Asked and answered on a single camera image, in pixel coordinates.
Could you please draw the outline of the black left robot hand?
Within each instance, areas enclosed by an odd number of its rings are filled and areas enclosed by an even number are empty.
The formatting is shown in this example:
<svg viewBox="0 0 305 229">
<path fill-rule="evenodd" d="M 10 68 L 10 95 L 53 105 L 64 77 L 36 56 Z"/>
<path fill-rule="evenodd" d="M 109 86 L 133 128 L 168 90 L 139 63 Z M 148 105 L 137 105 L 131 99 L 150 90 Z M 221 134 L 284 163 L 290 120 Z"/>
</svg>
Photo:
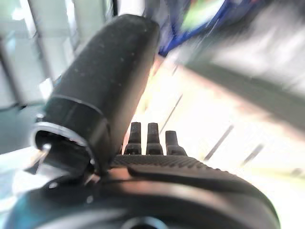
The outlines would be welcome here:
<svg viewBox="0 0 305 229">
<path fill-rule="evenodd" d="M 30 168 L 49 181 L 17 201 L 7 229 L 278 229 L 271 201 L 189 157 L 174 131 L 160 145 L 132 122 L 159 45 L 159 25 L 125 14 L 89 41 L 37 115 Z"/>
</svg>

